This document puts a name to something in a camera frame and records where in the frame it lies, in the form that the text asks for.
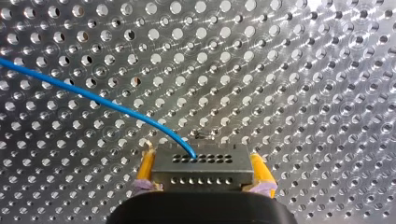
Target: metal block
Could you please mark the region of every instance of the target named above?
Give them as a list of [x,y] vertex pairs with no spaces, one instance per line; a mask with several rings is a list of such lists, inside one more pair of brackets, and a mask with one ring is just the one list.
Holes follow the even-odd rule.
[[164,190],[241,190],[252,183],[253,169],[246,146],[192,145],[198,154],[191,159],[179,146],[166,144],[157,149],[152,180]]
[[[394,0],[2,0],[0,57],[246,144],[299,223],[396,219]],[[143,143],[135,119],[0,68],[0,220],[104,223]]]

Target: aluminum surface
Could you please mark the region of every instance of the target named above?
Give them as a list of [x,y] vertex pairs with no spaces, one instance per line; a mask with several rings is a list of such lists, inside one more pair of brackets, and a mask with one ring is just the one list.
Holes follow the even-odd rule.
[[[300,223],[394,223],[395,4],[1,1],[0,56],[258,150]],[[104,223],[165,136],[0,73],[0,219]]]
[[253,183],[248,147],[243,145],[191,144],[198,155],[191,159],[176,144],[157,148],[151,179],[164,190],[224,191],[242,190]]

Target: blue cable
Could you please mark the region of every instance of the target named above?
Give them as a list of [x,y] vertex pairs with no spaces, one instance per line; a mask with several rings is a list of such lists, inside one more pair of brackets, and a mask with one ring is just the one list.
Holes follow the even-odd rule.
[[189,153],[189,155],[192,158],[195,159],[197,157],[195,152],[194,152],[194,150],[192,149],[192,147],[188,143],[186,143],[183,139],[181,139],[181,137],[179,135],[177,135],[176,133],[172,132],[172,130],[170,130],[167,127],[161,125],[157,121],[155,121],[153,119],[150,119],[149,117],[146,117],[146,116],[144,116],[142,114],[139,114],[139,113],[137,113],[136,111],[134,111],[132,109],[129,109],[129,108],[127,108],[125,106],[122,106],[122,105],[113,104],[111,101],[109,101],[109,100],[107,100],[107,99],[105,99],[103,97],[100,97],[100,96],[98,96],[96,94],[93,94],[90,91],[85,91],[82,88],[66,84],[66,83],[64,83],[64,82],[62,82],[62,81],[60,81],[60,80],[58,80],[56,78],[43,75],[43,74],[38,73],[36,71],[30,70],[28,68],[16,65],[16,64],[14,64],[14,63],[12,63],[10,61],[7,61],[5,59],[2,59],[2,58],[0,58],[0,65],[3,65],[4,67],[6,67],[8,69],[15,70],[15,71],[17,71],[19,73],[25,74],[26,76],[35,77],[35,78],[40,79],[42,81],[46,81],[49,84],[51,84],[53,86],[57,86],[57,87],[59,87],[61,89],[64,89],[64,90],[67,90],[67,91],[71,91],[71,92],[76,93],[76,94],[80,94],[80,95],[84,96],[85,98],[93,100],[93,101],[95,101],[95,102],[97,102],[97,103],[99,103],[101,105],[105,105],[105,106],[107,106],[109,108],[112,108],[114,110],[117,110],[117,111],[119,111],[119,112],[121,112],[123,114],[127,114],[127,115],[129,115],[129,116],[131,116],[133,118],[145,121],[147,124],[157,128],[157,129],[161,130],[162,132],[166,133],[167,135],[169,135],[172,139],[174,139],[177,143],[179,143],[187,151],[187,153]]

